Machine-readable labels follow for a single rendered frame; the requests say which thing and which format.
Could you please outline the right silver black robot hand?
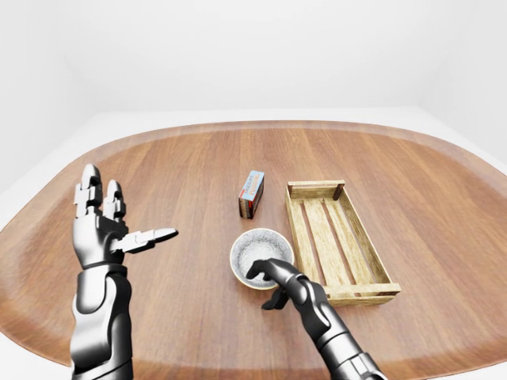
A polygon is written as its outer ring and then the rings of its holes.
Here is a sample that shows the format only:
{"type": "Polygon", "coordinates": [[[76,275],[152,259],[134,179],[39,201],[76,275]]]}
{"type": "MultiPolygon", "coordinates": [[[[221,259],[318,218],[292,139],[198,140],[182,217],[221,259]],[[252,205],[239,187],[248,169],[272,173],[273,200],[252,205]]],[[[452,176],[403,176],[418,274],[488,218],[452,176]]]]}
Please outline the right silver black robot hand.
{"type": "Polygon", "coordinates": [[[330,321],[322,312],[320,305],[327,302],[323,287],[308,279],[293,265],[278,259],[256,260],[246,273],[252,279],[264,273],[264,280],[274,280],[279,287],[270,300],[262,305],[263,310],[282,310],[289,299],[299,311],[303,327],[313,341],[330,329],[330,321]]]}

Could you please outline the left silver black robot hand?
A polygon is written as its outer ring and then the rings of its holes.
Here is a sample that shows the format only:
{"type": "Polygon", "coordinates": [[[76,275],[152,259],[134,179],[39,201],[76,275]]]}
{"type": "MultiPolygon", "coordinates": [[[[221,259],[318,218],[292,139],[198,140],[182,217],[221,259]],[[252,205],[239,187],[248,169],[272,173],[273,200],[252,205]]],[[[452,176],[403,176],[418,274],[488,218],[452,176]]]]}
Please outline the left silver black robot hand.
{"type": "Polygon", "coordinates": [[[174,228],[129,232],[124,221],[126,203],[120,183],[111,180],[102,192],[99,169],[89,163],[75,187],[76,218],[73,246],[82,268],[122,264],[124,254],[139,253],[178,235],[174,228]]]}

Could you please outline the black speckled bowl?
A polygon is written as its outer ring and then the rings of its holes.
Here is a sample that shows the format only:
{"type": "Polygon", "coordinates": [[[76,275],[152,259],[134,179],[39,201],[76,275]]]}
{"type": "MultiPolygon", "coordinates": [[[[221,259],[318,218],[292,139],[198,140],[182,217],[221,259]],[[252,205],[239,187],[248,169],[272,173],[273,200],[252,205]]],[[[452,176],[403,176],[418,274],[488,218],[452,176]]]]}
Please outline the black speckled bowl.
{"type": "Polygon", "coordinates": [[[277,286],[275,281],[263,280],[263,275],[247,279],[246,274],[256,260],[278,259],[295,263],[295,255],[289,241],[280,233],[256,228],[241,234],[230,252],[231,270],[237,280],[255,290],[270,290],[277,286]]]}

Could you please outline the wooden slat tray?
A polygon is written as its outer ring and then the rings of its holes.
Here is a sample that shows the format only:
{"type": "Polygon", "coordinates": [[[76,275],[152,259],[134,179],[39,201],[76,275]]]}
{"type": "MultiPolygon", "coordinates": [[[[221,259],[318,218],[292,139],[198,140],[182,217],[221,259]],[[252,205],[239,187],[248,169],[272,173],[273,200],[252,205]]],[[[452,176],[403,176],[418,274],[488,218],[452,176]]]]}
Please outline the wooden slat tray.
{"type": "Polygon", "coordinates": [[[297,267],[324,287],[332,306],[380,305],[401,292],[343,180],[290,181],[285,202],[297,267]]]}

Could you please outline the blue pudding box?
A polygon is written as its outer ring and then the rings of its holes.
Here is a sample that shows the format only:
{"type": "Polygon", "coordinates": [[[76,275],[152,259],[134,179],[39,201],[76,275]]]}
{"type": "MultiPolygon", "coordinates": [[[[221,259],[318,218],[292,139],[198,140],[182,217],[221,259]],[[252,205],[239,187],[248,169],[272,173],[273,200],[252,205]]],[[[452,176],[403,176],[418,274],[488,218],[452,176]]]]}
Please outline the blue pudding box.
{"type": "Polygon", "coordinates": [[[265,174],[252,170],[238,196],[239,214],[244,219],[252,219],[264,191],[265,174]]]}

